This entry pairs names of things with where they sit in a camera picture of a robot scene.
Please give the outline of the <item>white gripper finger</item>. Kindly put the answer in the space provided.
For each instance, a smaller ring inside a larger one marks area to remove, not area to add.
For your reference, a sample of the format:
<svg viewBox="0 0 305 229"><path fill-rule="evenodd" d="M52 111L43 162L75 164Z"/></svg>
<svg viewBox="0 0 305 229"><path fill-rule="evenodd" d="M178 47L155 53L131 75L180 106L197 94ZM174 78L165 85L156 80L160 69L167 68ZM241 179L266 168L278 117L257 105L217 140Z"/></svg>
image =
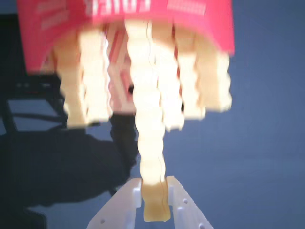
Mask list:
<svg viewBox="0 0 305 229"><path fill-rule="evenodd" d="M134 229L136 210L141 207L142 179L124 184L91 219L88 229Z"/></svg>
<svg viewBox="0 0 305 229"><path fill-rule="evenodd" d="M174 177L166 178L168 185L168 205L173 208L176 229L213 229L205 215Z"/></svg>

